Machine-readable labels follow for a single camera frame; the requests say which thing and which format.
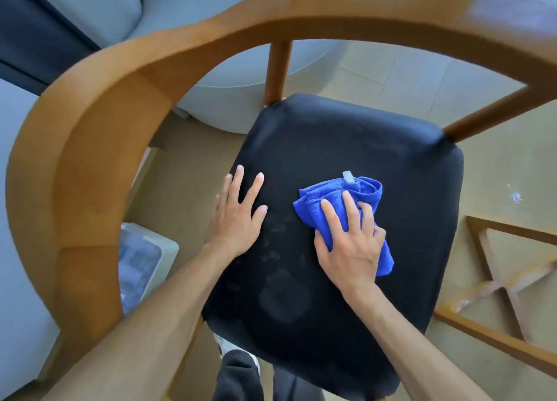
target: person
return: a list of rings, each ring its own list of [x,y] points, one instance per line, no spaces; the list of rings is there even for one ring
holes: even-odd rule
[[[220,274],[257,239],[267,206],[251,214],[263,185],[259,173],[244,200],[238,202],[243,167],[228,174],[199,255],[142,302],[84,356],[44,397],[45,400],[152,401],[163,399],[188,347],[201,309]],[[413,400],[490,400],[491,398],[414,328],[375,285],[379,251],[385,230],[374,225],[371,206],[358,209],[343,193],[349,230],[344,232],[334,208],[321,207],[334,242],[328,251],[316,232],[319,264],[338,287],[346,303],[372,333],[394,366]],[[224,357],[213,396],[215,401],[262,400],[258,363],[227,341],[219,339]],[[234,375],[230,368],[251,370]],[[320,389],[275,370],[275,401],[324,399]]]

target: black pants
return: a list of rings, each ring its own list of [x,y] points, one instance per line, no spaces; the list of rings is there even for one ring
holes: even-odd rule
[[[273,401],[324,401],[323,390],[275,367]],[[242,350],[226,353],[217,376],[213,401],[263,401],[257,366]]]

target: wall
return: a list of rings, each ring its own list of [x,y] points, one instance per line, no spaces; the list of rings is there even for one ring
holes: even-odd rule
[[[23,270],[6,216],[8,157],[36,100],[0,80],[0,399],[37,377],[59,333]]]

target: tile floor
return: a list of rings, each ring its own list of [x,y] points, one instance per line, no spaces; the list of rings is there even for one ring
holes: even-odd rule
[[[353,42],[325,97],[364,104],[432,121],[441,127],[515,91],[521,83],[445,56],[376,43]],[[460,144],[464,152],[461,217],[479,215],[533,228],[557,228],[555,163],[557,103],[549,103]],[[160,130],[165,158],[140,190],[129,220],[180,244],[175,268],[203,243],[213,196],[244,137],[171,115]],[[552,259],[553,247],[491,232],[493,249],[505,276]],[[484,276],[461,220],[439,302]],[[521,293],[530,311],[536,343],[557,351],[557,276],[544,278]],[[497,297],[464,309],[463,315],[511,332]],[[557,380],[432,320],[427,337],[495,400],[550,400]],[[174,401],[211,398],[219,359],[205,328],[174,393]],[[264,364],[262,382],[271,399],[272,368]],[[338,399],[328,395],[330,400]],[[408,400],[401,386],[391,397]]]

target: blue microfiber towel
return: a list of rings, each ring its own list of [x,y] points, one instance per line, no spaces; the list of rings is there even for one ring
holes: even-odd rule
[[[322,199],[330,201],[335,208],[335,212],[339,216],[343,229],[348,231],[348,216],[342,198],[342,192],[344,190],[348,190],[354,202],[356,202],[356,206],[360,212],[361,223],[362,213],[357,203],[359,201],[368,203],[371,205],[373,213],[375,213],[379,200],[381,199],[381,194],[383,193],[383,186],[381,186],[379,181],[365,176],[354,178],[350,171],[347,171],[344,173],[344,178],[324,181],[301,189],[300,198],[294,202],[294,210],[296,210],[302,222],[308,227],[319,229],[329,251],[332,250],[331,230],[329,229],[320,203]],[[393,270],[393,265],[394,260],[390,254],[389,246],[385,241],[379,255],[377,276],[388,275],[390,271]]]

